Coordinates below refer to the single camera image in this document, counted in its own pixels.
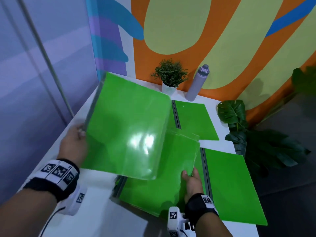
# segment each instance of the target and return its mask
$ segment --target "hand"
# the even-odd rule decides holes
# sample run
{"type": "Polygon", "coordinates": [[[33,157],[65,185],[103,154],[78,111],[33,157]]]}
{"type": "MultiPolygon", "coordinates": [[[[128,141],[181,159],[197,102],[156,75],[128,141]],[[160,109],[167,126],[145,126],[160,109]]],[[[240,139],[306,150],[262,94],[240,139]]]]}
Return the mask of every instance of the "hand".
{"type": "Polygon", "coordinates": [[[188,176],[188,173],[184,170],[182,171],[182,179],[186,181],[186,192],[187,194],[184,196],[184,202],[188,203],[189,199],[192,195],[197,193],[204,194],[202,181],[200,175],[198,174],[197,168],[193,168],[192,176],[188,176]]]}
{"type": "Polygon", "coordinates": [[[62,139],[57,159],[68,159],[80,168],[87,156],[86,133],[82,131],[83,124],[70,127],[62,139]]]}

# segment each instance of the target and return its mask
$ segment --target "purple painted shape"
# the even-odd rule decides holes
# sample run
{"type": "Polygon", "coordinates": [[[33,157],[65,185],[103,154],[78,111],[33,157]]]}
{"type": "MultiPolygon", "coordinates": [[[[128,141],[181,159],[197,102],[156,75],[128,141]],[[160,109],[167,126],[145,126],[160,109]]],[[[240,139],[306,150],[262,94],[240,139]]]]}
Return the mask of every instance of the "purple painted shape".
{"type": "Polygon", "coordinates": [[[106,38],[123,50],[119,26],[107,18],[89,17],[90,30],[92,35],[106,38]]]}
{"type": "Polygon", "coordinates": [[[125,62],[95,58],[97,70],[109,71],[127,76],[125,62]]]}

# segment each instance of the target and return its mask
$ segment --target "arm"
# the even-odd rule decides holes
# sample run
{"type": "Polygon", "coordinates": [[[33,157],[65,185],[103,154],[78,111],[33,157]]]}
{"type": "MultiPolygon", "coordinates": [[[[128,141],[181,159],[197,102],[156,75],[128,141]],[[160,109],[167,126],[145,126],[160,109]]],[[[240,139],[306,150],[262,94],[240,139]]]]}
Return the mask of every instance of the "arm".
{"type": "MultiPolygon", "coordinates": [[[[187,194],[184,196],[185,203],[197,193],[203,193],[203,186],[198,170],[194,167],[192,176],[188,176],[186,171],[182,172],[182,178],[186,181],[187,194]]],[[[195,226],[197,237],[232,237],[224,223],[214,213],[202,215],[195,226]]]]}
{"type": "MultiPolygon", "coordinates": [[[[80,168],[87,145],[82,125],[73,126],[61,141],[57,158],[65,158],[80,168]]],[[[57,205],[56,197],[48,191],[23,189],[0,206],[0,236],[38,236],[57,205]]]]}

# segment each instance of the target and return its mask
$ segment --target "forearm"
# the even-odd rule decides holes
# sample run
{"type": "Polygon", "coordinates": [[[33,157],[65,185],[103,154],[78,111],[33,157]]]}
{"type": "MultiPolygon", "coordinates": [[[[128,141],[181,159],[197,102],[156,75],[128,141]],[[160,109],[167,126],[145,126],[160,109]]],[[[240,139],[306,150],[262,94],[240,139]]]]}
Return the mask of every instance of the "forearm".
{"type": "Polygon", "coordinates": [[[23,189],[0,207],[0,236],[38,236],[56,205],[47,191],[23,189]]]}
{"type": "Polygon", "coordinates": [[[198,220],[195,232],[197,237],[232,237],[224,223],[214,213],[206,213],[198,220]]]}

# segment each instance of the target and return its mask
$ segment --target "white electronic device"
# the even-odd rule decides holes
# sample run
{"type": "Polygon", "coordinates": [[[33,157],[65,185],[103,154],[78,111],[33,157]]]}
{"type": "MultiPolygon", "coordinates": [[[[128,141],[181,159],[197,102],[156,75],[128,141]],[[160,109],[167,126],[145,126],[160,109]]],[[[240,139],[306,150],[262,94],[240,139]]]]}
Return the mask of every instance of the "white electronic device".
{"type": "Polygon", "coordinates": [[[59,211],[58,213],[63,215],[75,215],[81,206],[86,192],[87,187],[77,183],[75,191],[69,195],[67,199],[58,203],[58,210],[65,207],[65,209],[59,211]]]}
{"type": "Polygon", "coordinates": [[[169,208],[167,230],[171,237],[196,237],[195,226],[176,206],[169,208]]]}

